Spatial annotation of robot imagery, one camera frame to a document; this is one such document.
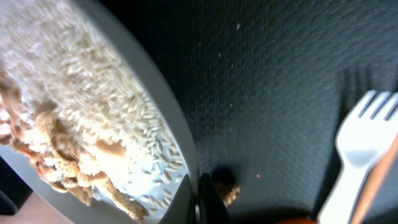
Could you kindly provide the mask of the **round black tray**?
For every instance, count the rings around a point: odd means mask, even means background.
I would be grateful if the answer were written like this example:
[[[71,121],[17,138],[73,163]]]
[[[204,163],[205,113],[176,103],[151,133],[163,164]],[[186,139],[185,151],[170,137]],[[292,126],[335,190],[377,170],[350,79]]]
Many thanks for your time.
[[[340,124],[367,91],[397,93],[396,1],[91,2],[172,92],[195,146],[195,204],[202,174],[240,186],[232,223],[318,222],[341,169]],[[1,155],[73,222],[136,223],[52,189],[11,146]]]

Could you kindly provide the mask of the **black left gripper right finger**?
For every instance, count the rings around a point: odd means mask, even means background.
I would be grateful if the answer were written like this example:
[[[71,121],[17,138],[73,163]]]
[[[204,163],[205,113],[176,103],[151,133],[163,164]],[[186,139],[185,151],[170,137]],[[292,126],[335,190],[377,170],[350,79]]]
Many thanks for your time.
[[[201,224],[232,224],[232,219],[207,173],[200,177],[198,204]]]

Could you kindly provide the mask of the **white plastic fork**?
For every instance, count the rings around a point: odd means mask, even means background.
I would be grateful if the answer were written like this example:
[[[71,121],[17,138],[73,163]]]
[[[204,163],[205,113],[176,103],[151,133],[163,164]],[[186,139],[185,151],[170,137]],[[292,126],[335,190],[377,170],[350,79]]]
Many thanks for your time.
[[[367,91],[344,118],[335,138],[338,178],[319,224],[348,224],[367,174],[397,136],[397,93]]]

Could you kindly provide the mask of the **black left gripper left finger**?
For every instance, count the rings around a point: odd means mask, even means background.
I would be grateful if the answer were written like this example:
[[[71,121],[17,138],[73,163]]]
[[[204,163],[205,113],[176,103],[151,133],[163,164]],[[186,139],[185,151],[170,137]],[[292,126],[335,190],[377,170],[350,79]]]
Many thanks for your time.
[[[181,180],[172,203],[159,224],[196,224],[195,194],[188,175]]]

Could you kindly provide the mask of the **grey plate with food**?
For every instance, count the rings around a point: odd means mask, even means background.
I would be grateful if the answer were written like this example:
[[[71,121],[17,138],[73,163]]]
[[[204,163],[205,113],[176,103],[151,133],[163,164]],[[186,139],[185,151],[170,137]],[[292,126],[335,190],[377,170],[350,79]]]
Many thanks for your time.
[[[52,189],[159,223],[195,146],[165,80],[91,1],[1,2],[1,142]]]

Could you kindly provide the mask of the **orange carrot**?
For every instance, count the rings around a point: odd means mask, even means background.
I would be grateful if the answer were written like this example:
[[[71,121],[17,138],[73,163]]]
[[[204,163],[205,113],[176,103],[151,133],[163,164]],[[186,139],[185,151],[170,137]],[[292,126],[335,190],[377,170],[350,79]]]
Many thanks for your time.
[[[294,218],[289,220],[283,220],[276,224],[317,224],[316,221],[309,220],[307,218]]]

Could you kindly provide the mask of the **brown food scrap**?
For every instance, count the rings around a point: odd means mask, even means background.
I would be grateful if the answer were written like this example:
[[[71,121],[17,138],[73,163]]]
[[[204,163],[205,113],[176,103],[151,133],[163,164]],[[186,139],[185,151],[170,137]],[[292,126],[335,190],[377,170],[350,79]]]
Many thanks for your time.
[[[222,199],[225,207],[230,206],[235,202],[240,194],[240,186],[237,184],[226,185],[221,182],[214,184],[215,190]]]

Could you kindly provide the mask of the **wooden chopstick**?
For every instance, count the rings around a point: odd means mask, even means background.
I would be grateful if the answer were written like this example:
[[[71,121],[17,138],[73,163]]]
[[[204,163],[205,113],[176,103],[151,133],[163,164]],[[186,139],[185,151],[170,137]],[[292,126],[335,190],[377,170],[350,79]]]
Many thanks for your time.
[[[357,199],[354,212],[351,216],[351,224],[360,224],[363,222],[371,205],[376,198],[383,182],[385,181],[394,161],[397,157],[397,136],[392,142],[389,150],[382,159],[373,167],[367,176],[362,191]]]

